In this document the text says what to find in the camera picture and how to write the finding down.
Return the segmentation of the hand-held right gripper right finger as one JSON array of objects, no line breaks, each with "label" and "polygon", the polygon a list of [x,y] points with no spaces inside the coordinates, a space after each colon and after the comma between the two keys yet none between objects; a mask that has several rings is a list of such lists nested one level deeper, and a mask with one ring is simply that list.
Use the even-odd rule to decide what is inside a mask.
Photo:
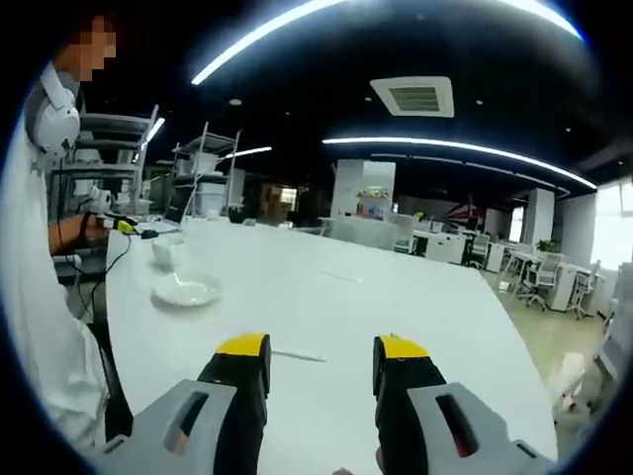
[{"label": "hand-held right gripper right finger", "polygon": [[419,344],[378,335],[373,349],[375,425],[384,474],[549,474],[554,462],[509,437],[505,420],[460,383],[449,383]]}]

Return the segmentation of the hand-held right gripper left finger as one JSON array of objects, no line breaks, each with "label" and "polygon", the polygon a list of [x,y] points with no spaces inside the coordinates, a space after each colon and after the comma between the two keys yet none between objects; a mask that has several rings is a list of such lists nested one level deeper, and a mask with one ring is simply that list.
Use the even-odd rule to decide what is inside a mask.
[{"label": "hand-held right gripper left finger", "polygon": [[135,416],[132,434],[98,453],[100,474],[255,474],[267,423],[270,335],[226,340],[197,380]]}]

